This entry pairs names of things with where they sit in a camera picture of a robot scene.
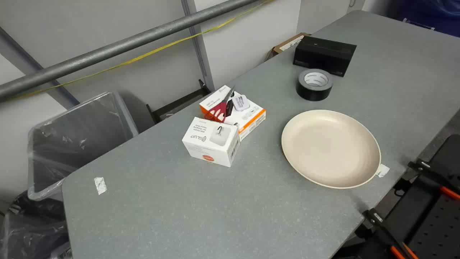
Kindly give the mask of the black masking tape roll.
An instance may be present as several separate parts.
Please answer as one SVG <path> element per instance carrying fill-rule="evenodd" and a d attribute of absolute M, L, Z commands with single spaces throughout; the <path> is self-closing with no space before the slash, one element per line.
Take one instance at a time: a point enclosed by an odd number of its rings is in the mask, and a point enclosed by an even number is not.
<path fill-rule="evenodd" d="M 304 99 L 322 100 L 330 95 L 332 85 L 332 76 L 327 70 L 307 69 L 298 76 L 296 92 Z"/>

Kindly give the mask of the cream round plate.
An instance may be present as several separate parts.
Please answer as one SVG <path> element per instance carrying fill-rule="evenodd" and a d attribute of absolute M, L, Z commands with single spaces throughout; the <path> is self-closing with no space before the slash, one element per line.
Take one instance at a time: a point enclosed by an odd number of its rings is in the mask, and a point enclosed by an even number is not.
<path fill-rule="evenodd" d="M 281 135 L 286 161 L 304 178 L 335 190 L 357 188 L 380 174 L 383 152 L 355 118 L 330 109 L 291 118 Z"/>

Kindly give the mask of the white tape label on table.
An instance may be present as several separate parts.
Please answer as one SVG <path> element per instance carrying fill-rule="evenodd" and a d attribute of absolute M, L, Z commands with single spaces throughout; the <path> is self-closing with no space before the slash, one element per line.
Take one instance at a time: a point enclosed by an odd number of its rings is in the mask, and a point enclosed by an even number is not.
<path fill-rule="evenodd" d="M 104 177 L 95 177 L 94 182 L 95 182 L 95 188 L 97 188 L 98 195 L 101 195 L 107 191 L 107 182 L 105 182 Z"/>

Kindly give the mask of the white tag near plate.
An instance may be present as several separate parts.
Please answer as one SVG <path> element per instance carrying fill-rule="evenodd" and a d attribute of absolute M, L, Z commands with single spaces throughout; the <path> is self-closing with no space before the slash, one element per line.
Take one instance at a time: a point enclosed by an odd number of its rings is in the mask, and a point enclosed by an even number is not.
<path fill-rule="evenodd" d="M 378 165 L 377 177 L 383 178 L 388 174 L 390 168 L 384 164 Z"/>

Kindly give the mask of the small white product box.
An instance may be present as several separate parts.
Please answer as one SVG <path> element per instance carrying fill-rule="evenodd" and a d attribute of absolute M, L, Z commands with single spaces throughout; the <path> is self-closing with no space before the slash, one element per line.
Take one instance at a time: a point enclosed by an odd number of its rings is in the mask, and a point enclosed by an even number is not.
<path fill-rule="evenodd" d="M 240 136 L 236 125 L 196 116 L 183 136 L 183 144 L 194 158 L 230 167 Z"/>

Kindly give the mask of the white and orange box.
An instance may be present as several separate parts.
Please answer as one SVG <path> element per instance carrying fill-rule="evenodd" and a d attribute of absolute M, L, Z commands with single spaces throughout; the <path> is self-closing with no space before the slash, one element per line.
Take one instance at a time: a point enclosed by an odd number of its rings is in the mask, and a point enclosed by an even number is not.
<path fill-rule="evenodd" d="M 263 106 L 229 85 L 223 85 L 206 96 L 199 106 L 204 118 L 236 125 L 242 139 L 266 119 L 266 109 Z"/>

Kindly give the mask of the black rectangular box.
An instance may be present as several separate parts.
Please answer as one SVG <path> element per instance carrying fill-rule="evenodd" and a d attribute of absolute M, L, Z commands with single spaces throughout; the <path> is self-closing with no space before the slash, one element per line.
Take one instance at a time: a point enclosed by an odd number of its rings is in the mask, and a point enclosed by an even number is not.
<path fill-rule="evenodd" d="M 357 50 L 355 44 L 321 37 L 304 37 L 295 49 L 294 63 L 344 76 Z"/>

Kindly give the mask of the lower black orange clamp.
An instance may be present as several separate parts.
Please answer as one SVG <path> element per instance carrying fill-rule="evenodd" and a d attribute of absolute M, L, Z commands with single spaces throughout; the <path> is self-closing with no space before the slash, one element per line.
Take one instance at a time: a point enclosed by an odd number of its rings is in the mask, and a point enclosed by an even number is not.
<path fill-rule="evenodd" d="M 420 259 L 409 244 L 400 240 L 386 226 L 384 217 L 376 208 L 365 210 L 364 217 L 384 233 L 388 241 L 388 250 L 394 259 Z"/>

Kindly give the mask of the black orange clamp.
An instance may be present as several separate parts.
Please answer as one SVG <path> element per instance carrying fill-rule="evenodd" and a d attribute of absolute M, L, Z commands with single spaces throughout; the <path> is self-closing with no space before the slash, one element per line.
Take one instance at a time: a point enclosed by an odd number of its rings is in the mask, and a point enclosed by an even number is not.
<path fill-rule="evenodd" d="M 409 244 L 400 240 L 386 226 L 384 217 L 376 208 L 365 210 L 364 217 L 384 233 L 388 241 L 388 250 L 394 259 L 420 259 Z"/>
<path fill-rule="evenodd" d="M 433 167 L 424 159 L 410 161 L 409 167 L 417 171 L 420 175 L 424 175 L 434 181 L 439 185 L 439 190 L 446 197 L 459 201 L 460 200 L 460 188 L 456 187 L 447 177 L 439 174 L 433 170 Z"/>

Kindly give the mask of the grey trash bin with liner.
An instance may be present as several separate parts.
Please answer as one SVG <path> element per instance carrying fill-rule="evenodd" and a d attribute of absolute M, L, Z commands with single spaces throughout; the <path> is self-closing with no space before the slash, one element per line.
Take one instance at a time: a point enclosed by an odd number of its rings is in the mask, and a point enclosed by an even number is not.
<path fill-rule="evenodd" d="M 100 93 L 29 131 L 28 197 L 61 200 L 64 180 L 105 152 L 138 135 L 115 92 Z"/>

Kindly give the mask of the upper black orange clamp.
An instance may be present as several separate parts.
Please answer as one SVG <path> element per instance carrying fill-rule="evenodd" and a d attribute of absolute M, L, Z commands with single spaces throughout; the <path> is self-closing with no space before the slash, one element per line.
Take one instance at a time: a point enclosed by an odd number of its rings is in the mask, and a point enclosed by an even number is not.
<path fill-rule="evenodd" d="M 410 161 L 409 167 L 417 171 L 420 175 L 424 175 L 434 181 L 439 185 L 439 190 L 446 197 L 459 201 L 460 200 L 460 188 L 456 187 L 447 177 L 439 174 L 433 170 L 433 167 L 424 159 Z"/>

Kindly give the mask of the black perforated bench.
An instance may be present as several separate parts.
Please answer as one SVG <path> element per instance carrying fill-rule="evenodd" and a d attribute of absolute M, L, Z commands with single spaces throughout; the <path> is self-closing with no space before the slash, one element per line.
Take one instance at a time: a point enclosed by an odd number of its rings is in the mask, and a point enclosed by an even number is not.
<path fill-rule="evenodd" d="M 460 188 L 460 135 L 450 135 L 427 162 Z M 420 259 L 460 259 L 460 200 L 446 197 L 419 172 L 413 182 L 397 184 L 399 191 L 400 200 L 383 216 L 386 226 Z M 357 244 L 341 247 L 332 259 L 394 259 L 387 237 L 368 220 L 357 236 Z"/>

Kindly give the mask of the black plastic bag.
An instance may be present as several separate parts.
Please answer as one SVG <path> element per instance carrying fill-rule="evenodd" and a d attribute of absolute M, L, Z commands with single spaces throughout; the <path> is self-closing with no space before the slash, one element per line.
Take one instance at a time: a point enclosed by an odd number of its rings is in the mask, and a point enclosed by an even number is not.
<path fill-rule="evenodd" d="M 0 259 L 74 259 L 64 203 L 18 195 L 2 214 Z"/>

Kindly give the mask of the grey metal diagonal pole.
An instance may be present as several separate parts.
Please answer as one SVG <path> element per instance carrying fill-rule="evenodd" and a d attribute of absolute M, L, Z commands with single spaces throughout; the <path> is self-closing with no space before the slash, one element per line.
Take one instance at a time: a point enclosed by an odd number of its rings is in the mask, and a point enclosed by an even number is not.
<path fill-rule="evenodd" d="M 193 14 L 180 17 L 177 20 L 164 23 L 161 26 L 157 26 L 157 27 L 144 30 L 141 33 L 137 33 L 134 36 L 125 37 L 123 40 L 118 40 L 115 43 L 105 44 L 95 50 L 91 50 L 84 54 L 75 56 L 72 59 L 64 60 L 61 63 L 52 64 L 32 75 L 26 75 L 15 80 L 6 82 L 0 86 L 0 99 L 6 100 L 12 96 L 19 96 L 20 93 L 29 92 L 51 80 L 82 70 L 100 62 L 120 56 L 125 52 L 134 50 L 144 44 L 153 43 L 170 34 L 179 33 L 184 28 L 193 27 L 196 24 L 202 24 L 222 14 L 238 10 L 240 7 L 246 7 L 258 1 L 261 0 L 227 0 L 225 3 L 203 8 Z"/>

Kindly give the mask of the blue object top right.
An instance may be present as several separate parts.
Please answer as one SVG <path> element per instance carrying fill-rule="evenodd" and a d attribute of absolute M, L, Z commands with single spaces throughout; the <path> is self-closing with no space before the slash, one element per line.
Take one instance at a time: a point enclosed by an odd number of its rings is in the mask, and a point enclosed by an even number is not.
<path fill-rule="evenodd" d="M 391 0 L 388 16 L 460 37 L 460 0 Z"/>

